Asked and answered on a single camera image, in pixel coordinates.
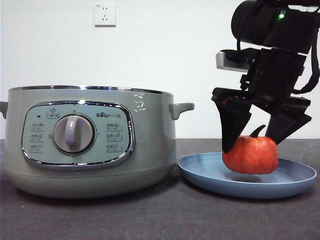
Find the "power socket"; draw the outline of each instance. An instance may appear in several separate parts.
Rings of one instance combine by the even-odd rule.
[[[115,27],[116,5],[113,3],[97,4],[94,7],[94,25],[96,27]]]

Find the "orange pumpkin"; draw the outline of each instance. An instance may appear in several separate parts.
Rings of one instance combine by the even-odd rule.
[[[278,166],[278,149],[275,141],[258,137],[266,125],[257,128],[250,136],[240,135],[232,149],[222,153],[225,166],[241,174],[271,174]]]

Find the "chrome trim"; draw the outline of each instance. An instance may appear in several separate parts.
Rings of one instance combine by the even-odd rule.
[[[113,158],[113,159],[110,159],[110,160],[105,160],[105,161],[100,161],[100,162],[91,162],[91,163],[66,163],[66,164],[49,163],[49,162],[38,161],[38,160],[33,159],[30,156],[28,156],[28,154],[25,151],[24,145],[23,145],[23,137],[24,137],[24,131],[25,131],[25,125],[26,125],[26,119],[27,119],[28,112],[35,107],[64,105],[64,104],[104,106],[104,107],[118,108],[118,109],[122,110],[126,116],[126,119],[127,119],[127,127],[128,127],[128,132],[129,132],[129,144],[128,144],[128,147],[125,150],[125,152],[123,154],[121,154],[120,156]],[[59,171],[61,171],[61,170],[80,171],[80,170],[91,170],[91,169],[98,169],[98,168],[99,169],[100,168],[109,168],[109,167],[114,167],[114,166],[120,165],[120,164],[124,163],[126,160],[128,160],[131,157],[131,155],[133,154],[135,148],[136,148],[136,135],[135,135],[133,117],[132,117],[131,113],[129,112],[129,110],[125,106],[123,106],[122,104],[119,104],[119,103],[100,102],[100,101],[85,101],[85,102],[80,103],[80,100],[40,102],[40,103],[30,107],[25,114],[24,123],[23,123],[23,131],[22,131],[22,136],[21,136],[21,150],[22,150],[23,157],[28,161],[28,163],[31,163],[32,165],[34,165],[36,167],[40,167],[40,168],[43,168],[46,170],[59,170]]]
[[[114,86],[87,86],[87,85],[38,85],[38,86],[20,86],[10,88],[9,92],[22,90],[40,90],[40,89],[79,89],[79,90],[105,90],[105,91],[123,91],[123,92],[140,92],[150,94],[164,94],[173,97],[173,94],[165,91],[130,88],[130,87],[114,87]]]

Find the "table surface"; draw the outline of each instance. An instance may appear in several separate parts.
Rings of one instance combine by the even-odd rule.
[[[285,140],[279,157],[320,171],[320,139]],[[178,139],[183,156],[221,152],[220,139]],[[175,166],[158,184],[87,200],[44,198],[15,188],[1,169],[2,240],[320,240],[320,180],[293,197],[228,197],[182,179]]]

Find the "rotary knob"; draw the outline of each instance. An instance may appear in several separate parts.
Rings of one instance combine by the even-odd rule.
[[[54,127],[55,145],[68,154],[87,150],[94,139],[94,128],[90,121],[79,115],[61,118]]]

